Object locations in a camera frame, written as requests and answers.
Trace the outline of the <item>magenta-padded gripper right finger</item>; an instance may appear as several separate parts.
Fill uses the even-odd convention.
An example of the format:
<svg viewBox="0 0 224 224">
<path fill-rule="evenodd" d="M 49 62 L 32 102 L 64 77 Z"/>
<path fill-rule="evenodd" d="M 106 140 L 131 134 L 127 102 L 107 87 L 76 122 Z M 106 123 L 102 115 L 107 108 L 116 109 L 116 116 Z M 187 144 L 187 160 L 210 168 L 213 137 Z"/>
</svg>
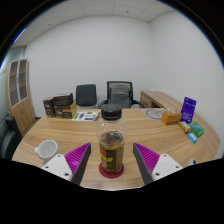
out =
<svg viewBox="0 0 224 224">
<path fill-rule="evenodd" d="M 133 144 L 133 154 L 145 185 L 182 169 L 168 154 L 159 155 L 138 143 Z"/>
</svg>

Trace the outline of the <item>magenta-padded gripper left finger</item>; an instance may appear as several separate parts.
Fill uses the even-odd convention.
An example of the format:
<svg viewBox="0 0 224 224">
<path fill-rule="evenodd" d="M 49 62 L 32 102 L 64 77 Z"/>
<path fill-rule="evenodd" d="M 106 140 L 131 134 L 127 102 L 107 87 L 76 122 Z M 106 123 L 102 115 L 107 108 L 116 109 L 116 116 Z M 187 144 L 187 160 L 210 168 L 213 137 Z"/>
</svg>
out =
<svg viewBox="0 0 224 224">
<path fill-rule="evenodd" d="M 91 144 L 86 143 L 66 155 L 57 154 L 42 169 L 79 185 L 91 154 Z"/>
</svg>

